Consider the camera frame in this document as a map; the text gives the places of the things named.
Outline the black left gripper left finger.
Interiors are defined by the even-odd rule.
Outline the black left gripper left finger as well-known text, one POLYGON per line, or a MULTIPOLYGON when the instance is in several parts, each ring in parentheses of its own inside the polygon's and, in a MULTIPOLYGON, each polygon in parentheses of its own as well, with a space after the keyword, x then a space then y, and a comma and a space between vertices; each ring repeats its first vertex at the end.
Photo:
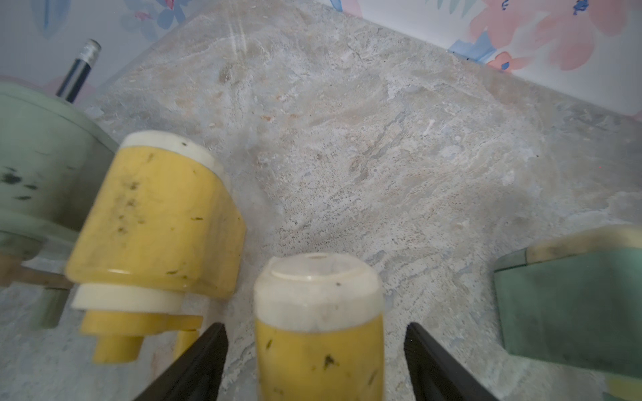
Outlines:
POLYGON ((135 401, 216 401, 228 345, 225 325, 212 324, 135 401))

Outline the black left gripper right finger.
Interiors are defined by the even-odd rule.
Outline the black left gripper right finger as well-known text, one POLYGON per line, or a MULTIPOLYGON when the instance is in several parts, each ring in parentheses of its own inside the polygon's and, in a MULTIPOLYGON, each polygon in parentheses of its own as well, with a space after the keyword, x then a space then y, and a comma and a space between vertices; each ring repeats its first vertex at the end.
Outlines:
POLYGON ((498 401, 417 322, 406 328, 404 353, 416 400, 498 401))

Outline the yellow pencil sharpener back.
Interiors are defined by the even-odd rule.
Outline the yellow pencil sharpener back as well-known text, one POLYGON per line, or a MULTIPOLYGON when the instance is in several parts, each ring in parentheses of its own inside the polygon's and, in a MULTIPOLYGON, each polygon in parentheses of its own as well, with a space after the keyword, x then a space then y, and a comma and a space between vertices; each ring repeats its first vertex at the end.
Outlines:
POLYGON ((253 310, 259 399, 384 399, 384 297, 373 267, 339 253, 273 257, 253 310))

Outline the yellow pencil sharpener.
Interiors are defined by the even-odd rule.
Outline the yellow pencil sharpener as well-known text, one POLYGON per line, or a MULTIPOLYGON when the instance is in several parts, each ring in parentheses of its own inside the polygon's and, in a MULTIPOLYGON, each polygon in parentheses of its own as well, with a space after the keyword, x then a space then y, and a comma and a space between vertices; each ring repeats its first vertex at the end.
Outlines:
POLYGON ((232 297, 246 225, 231 192, 222 165, 186 137, 125 137, 65 267, 95 363, 133 362, 164 332, 181 355, 203 323, 182 314, 184 297, 232 297))
POLYGON ((259 399, 384 399, 384 297, 373 267, 339 253, 273 257, 253 310, 259 399))

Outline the yellow pencil sharpener front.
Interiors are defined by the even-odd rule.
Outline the yellow pencil sharpener front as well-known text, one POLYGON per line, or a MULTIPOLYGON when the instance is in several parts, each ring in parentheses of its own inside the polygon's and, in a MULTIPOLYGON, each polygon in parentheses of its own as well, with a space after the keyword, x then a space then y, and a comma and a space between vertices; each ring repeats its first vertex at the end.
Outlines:
POLYGON ((231 192, 222 165, 186 137, 125 137, 65 267, 95 363, 133 362, 164 332, 181 355, 203 323, 182 314, 184 297, 232 297, 246 225, 231 192))

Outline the pale green pencil sharpener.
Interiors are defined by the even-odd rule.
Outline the pale green pencil sharpener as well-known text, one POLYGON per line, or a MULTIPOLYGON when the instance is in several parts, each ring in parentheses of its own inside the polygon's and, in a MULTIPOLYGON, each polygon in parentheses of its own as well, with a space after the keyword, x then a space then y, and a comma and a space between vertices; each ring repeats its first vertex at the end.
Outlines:
POLYGON ((43 288, 33 313, 40 329, 58 326, 74 285, 24 262, 50 242, 73 247, 118 149, 73 105, 100 50, 88 40, 53 96, 1 83, 1 285, 43 288))

